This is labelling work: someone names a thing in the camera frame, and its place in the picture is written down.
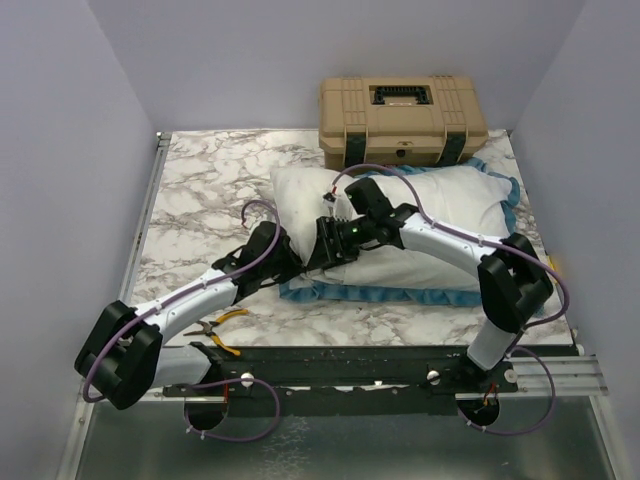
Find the white pillow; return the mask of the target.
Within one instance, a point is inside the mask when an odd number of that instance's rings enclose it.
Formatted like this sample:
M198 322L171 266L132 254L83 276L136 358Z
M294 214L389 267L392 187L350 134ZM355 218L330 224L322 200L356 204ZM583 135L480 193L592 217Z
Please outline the white pillow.
M315 247L316 220L331 217L323 203L323 195L333 188L332 181L337 176L337 172L320 167L282 167L270 174L281 224L304 264L309 263ZM342 176L335 194L343 195L349 202L344 189L354 181L352 176ZM350 213L350 220L358 216L352 206Z

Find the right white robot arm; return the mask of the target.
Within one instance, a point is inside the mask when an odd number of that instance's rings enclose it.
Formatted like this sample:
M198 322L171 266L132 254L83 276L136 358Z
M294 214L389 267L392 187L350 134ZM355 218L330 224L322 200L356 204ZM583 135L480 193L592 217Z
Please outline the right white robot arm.
M347 186L345 194L358 217L318 218L306 269L352 263L365 244L376 242L431 255L473 276L479 282L486 321L467 349L469 360L460 365L459 378L469 390L486 388L495 379L494 367L554 291L548 266L530 241L516 233L500 239L458 230L426 219L419 204L394 207L371 177Z

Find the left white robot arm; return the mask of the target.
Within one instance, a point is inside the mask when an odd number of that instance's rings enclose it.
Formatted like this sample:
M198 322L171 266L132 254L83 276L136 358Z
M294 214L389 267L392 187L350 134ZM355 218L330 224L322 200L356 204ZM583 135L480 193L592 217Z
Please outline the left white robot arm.
M74 362L87 403L108 400L123 410L153 384L168 340L216 311L255 294L271 280L295 277L301 261L278 223L261 222L247 243L217 260L196 280L138 306L120 300L101 312Z

